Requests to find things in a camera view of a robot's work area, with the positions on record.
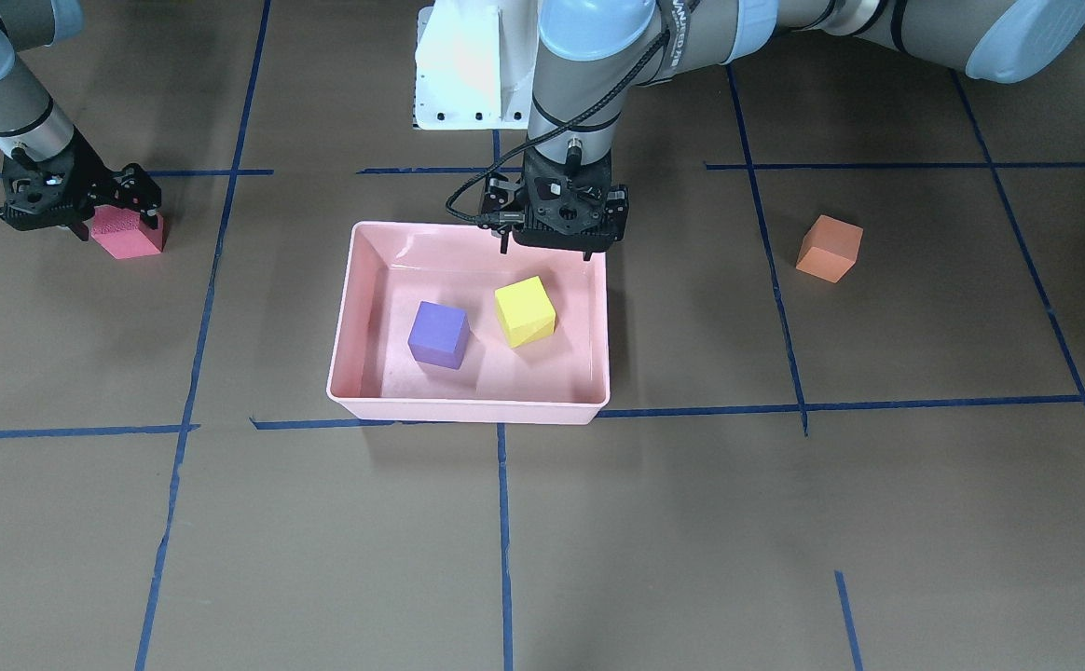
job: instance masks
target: yellow cube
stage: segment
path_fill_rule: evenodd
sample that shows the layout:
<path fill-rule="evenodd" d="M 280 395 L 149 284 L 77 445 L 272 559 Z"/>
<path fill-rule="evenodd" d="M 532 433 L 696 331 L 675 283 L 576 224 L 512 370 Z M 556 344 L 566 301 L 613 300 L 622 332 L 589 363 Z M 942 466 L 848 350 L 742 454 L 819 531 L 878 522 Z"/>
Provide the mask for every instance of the yellow cube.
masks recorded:
<path fill-rule="evenodd" d="M 554 332 L 554 306 L 538 276 L 501 287 L 496 290 L 495 296 L 497 321 L 506 332 L 510 347 L 546 339 Z"/>

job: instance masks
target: pink bin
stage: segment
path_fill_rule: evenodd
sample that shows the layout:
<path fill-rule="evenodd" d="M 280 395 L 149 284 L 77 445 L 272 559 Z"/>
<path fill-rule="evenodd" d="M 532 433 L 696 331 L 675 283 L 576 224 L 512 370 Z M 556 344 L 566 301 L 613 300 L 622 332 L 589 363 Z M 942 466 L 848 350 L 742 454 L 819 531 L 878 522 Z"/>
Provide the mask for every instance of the pink bin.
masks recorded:
<path fill-rule="evenodd" d="M 557 314 L 547 339 L 510 349 L 494 292 L 539 276 Z M 459 370 L 414 360 L 419 303 L 467 311 Z M 331 400 L 360 419 L 588 425 L 610 400 L 605 256 L 510 246 L 471 226 L 365 220 L 352 230 Z"/>

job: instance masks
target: cube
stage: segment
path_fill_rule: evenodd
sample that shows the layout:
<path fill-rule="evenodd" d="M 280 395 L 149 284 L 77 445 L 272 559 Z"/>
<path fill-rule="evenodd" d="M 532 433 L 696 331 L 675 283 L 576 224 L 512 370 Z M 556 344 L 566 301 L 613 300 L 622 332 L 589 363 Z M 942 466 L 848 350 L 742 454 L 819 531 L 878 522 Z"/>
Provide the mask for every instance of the cube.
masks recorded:
<path fill-rule="evenodd" d="M 410 328 L 410 353 L 419 362 L 458 370 L 470 332 L 464 311 L 422 301 Z"/>
<path fill-rule="evenodd" d="M 554 332 L 554 306 L 538 276 L 495 292 L 497 321 L 506 332 L 510 347 L 546 339 Z"/>
<path fill-rule="evenodd" d="M 149 228 L 132 210 L 100 205 L 91 220 L 91 240 L 118 259 L 162 253 L 166 246 L 166 220 L 157 215 L 157 229 Z"/>
<path fill-rule="evenodd" d="M 820 216 L 799 248 L 795 270 L 837 283 L 857 263 L 857 248 L 860 245 L 861 228 L 830 216 Z"/>

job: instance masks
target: gray floor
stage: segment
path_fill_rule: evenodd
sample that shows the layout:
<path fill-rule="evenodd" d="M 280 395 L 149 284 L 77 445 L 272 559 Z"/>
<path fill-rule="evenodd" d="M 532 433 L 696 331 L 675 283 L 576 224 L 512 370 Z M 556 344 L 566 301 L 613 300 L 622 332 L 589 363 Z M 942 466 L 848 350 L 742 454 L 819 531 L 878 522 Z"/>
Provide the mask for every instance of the gray floor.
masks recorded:
<path fill-rule="evenodd" d="M 802 35 L 634 90 L 602 418 L 358 426 L 350 226 L 464 179 L 359 174 L 494 153 L 410 128 L 423 2 L 87 4 L 27 60 L 173 233 L 0 225 L 0 670 L 1085 670 L 1085 33 L 1011 88 Z"/>

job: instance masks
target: white mounting plate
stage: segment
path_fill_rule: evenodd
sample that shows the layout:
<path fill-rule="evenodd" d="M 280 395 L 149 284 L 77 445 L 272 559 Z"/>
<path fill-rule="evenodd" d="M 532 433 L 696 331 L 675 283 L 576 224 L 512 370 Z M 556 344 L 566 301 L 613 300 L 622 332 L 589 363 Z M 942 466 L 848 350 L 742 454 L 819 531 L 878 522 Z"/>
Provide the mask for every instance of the white mounting plate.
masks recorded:
<path fill-rule="evenodd" d="M 422 43 L 433 13 L 434 8 L 423 8 L 419 12 L 418 46 Z M 496 27 L 497 23 L 499 22 L 494 22 L 492 25 Z M 505 68 L 500 67 L 500 55 L 506 48 L 528 49 L 528 55 L 533 59 L 537 41 L 503 46 L 500 43 L 503 39 L 501 35 L 503 35 L 501 29 L 484 29 L 480 34 L 467 34 L 467 37 L 477 36 L 482 41 L 472 43 L 472 52 L 483 54 L 484 60 L 490 61 L 482 65 L 499 69 L 499 72 L 483 73 L 486 76 L 483 88 L 477 86 L 474 89 L 457 89 L 454 86 L 458 77 L 471 79 L 473 71 L 471 67 L 465 68 L 464 73 L 439 73 L 437 69 L 431 71 L 421 66 L 416 68 L 413 91 L 416 127 L 424 130 L 493 130 L 493 128 L 525 130 L 531 115 L 534 68 L 531 67 L 526 76 L 516 83 L 501 86 L 499 75 L 505 76 Z M 480 119 L 475 118 L 478 112 L 482 115 Z"/>

